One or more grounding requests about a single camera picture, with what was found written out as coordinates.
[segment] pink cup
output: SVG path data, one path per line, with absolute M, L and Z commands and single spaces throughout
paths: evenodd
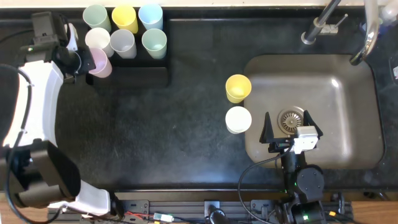
M 88 73 L 100 78 L 108 77 L 112 73 L 112 65 L 106 53 L 97 48 L 90 48 L 90 52 L 93 56 L 96 68 L 90 70 Z

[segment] sink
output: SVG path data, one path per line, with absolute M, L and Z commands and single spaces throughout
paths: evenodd
M 350 55 L 262 55 L 246 65 L 252 91 L 244 107 L 252 116 L 245 132 L 246 151 L 254 162 L 276 156 L 259 138 L 268 111 L 276 138 L 302 124 L 308 110 L 323 131 L 317 148 L 305 153 L 322 169 L 370 169 L 384 154 L 373 73 Z M 265 167 L 274 167 L 270 162 Z

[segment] cup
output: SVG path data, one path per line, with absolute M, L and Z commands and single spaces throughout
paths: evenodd
M 167 37 L 160 29 L 145 31 L 142 35 L 142 44 L 152 58 L 161 59 L 166 56 Z
M 106 53 L 97 48 L 90 48 L 96 68 L 88 71 L 88 73 L 96 77 L 106 78 L 112 73 L 112 65 Z
M 126 29 L 133 34 L 138 32 L 136 10 L 132 6 L 118 6 L 113 9 L 112 20 L 119 29 Z
M 104 28 L 111 32 L 111 21 L 109 21 L 108 12 L 104 6 L 92 5 L 88 6 L 83 12 L 83 20 L 91 28 Z
M 112 57 L 114 50 L 111 47 L 111 36 L 104 28 L 89 30 L 85 38 L 86 45 L 103 50 L 108 57 Z
M 158 4 L 142 6 L 138 11 L 138 17 L 147 30 L 163 29 L 163 10 Z
M 111 36 L 111 47 L 122 58 L 135 58 L 137 55 L 134 35 L 125 29 L 113 32 Z
M 225 115 L 226 128 L 232 134 L 247 131 L 251 125 L 250 112 L 241 106 L 234 106 Z
M 233 75 L 226 81 L 225 89 L 231 103 L 240 103 L 250 94 L 251 82 L 244 75 Z

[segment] faucet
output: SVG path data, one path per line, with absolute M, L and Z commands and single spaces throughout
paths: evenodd
M 315 43 L 317 35 L 321 33 L 321 31 L 325 28 L 326 20 L 336 9 L 337 5 L 339 5 L 340 1 L 341 0 L 331 0 L 327 7 L 323 10 L 321 15 L 313 20 L 313 23 L 311 24 L 309 30 L 307 32 L 304 32 L 301 36 L 301 40 L 304 44 L 311 45 Z M 377 0 L 364 0 L 364 5 L 366 14 L 365 42 L 359 52 L 357 54 L 354 54 L 350 58 L 349 62 L 352 65 L 358 65 L 368 56 L 368 54 L 372 51 L 374 44 L 377 40 L 377 35 L 379 34 L 379 11 Z M 337 26 L 338 25 L 332 25 L 331 28 L 336 29 Z

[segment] yellow cup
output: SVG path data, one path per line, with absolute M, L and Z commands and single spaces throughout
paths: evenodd
M 233 75 L 226 81 L 225 89 L 231 103 L 240 103 L 250 94 L 251 82 L 244 75 Z
M 136 10 L 132 6 L 118 6 L 112 11 L 112 20 L 119 29 L 126 29 L 133 34 L 138 32 Z

